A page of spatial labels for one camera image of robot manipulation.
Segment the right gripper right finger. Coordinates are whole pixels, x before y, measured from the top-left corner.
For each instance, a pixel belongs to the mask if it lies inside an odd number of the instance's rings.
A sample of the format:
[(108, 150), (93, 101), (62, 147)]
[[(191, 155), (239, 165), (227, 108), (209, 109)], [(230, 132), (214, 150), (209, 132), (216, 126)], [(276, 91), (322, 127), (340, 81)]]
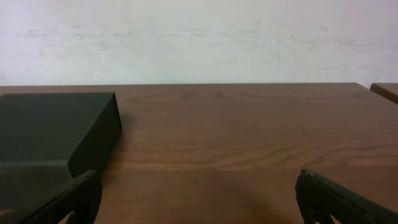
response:
[(305, 224), (334, 224), (336, 220), (340, 223), (397, 223), (396, 212), (312, 170), (301, 170), (295, 191)]

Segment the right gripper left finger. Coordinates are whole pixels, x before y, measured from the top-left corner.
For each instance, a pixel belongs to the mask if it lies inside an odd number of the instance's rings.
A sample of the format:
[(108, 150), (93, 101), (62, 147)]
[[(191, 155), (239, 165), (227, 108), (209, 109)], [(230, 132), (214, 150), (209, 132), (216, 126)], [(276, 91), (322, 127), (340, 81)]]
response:
[(25, 207), (1, 215), (1, 223), (59, 223), (67, 217), (67, 223), (93, 224), (101, 198), (100, 176), (90, 170), (59, 185)]

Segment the dark green box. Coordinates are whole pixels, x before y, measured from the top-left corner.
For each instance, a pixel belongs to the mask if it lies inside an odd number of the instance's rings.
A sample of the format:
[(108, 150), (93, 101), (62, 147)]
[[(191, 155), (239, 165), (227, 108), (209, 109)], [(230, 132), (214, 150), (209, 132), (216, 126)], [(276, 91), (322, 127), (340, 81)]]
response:
[(113, 92), (1, 95), (1, 208), (102, 172), (120, 134)]

